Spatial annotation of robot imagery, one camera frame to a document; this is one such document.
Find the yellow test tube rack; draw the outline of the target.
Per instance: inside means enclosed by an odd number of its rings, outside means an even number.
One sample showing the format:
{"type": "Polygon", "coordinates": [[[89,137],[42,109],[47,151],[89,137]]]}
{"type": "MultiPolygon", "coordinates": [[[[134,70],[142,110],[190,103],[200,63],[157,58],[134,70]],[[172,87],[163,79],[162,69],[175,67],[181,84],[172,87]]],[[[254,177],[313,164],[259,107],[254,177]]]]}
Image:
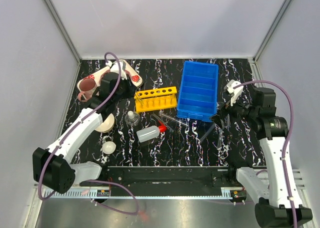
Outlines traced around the yellow test tube rack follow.
{"type": "Polygon", "coordinates": [[[135,111],[137,113],[176,108],[176,86],[137,91],[135,93],[135,111]]]}

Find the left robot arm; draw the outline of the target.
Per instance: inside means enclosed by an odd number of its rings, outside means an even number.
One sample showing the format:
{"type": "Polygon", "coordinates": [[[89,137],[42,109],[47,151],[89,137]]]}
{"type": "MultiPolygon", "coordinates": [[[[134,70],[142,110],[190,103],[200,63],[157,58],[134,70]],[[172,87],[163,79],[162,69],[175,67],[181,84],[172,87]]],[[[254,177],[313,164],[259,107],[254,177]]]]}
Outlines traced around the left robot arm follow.
{"type": "Polygon", "coordinates": [[[108,174],[100,164],[72,164],[72,159],[93,131],[108,133],[113,129],[116,103],[132,97],[136,89],[128,72],[105,72],[76,121],[48,148],[39,147],[32,154],[34,180],[60,194],[87,180],[104,185],[108,174]]]}

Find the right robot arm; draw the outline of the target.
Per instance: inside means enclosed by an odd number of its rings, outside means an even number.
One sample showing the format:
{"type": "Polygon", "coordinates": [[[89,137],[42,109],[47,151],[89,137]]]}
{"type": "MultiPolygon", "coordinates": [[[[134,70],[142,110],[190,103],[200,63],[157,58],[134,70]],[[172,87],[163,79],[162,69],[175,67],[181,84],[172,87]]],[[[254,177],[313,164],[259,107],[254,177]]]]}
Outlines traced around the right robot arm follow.
{"type": "Polygon", "coordinates": [[[251,125],[264,154],[268,184],[245,163],[232,163],[227,180],[233,186],[241,184],[251,197],[260,227],[300,227],[312,220],[313,213],[304,207],[295,184],[289,127],[283,117],[276,116],[276,94],[270,88],[256,88],[252,104],[245,106],[238,103],[242,90],[225,88],[229,99],[211,119],[219,127],[225,127],[227,117],[242,118],[251,125]]]}

